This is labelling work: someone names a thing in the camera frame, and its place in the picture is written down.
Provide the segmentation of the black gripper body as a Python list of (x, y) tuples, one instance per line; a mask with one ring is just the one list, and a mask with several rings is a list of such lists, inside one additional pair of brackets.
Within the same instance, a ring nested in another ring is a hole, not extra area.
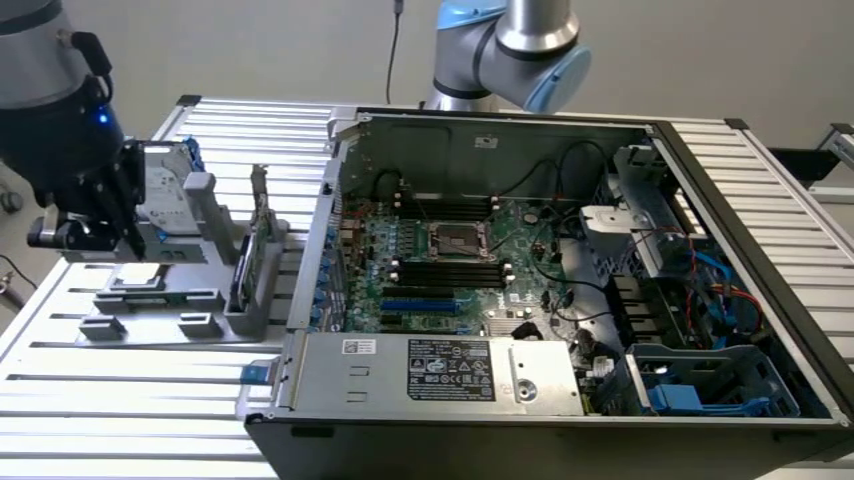
[(96, 182), (112, 171), (124, 135), (111, 106), (59, 101), (1, 112), (1, 160), (37, 203), (97, 211)]

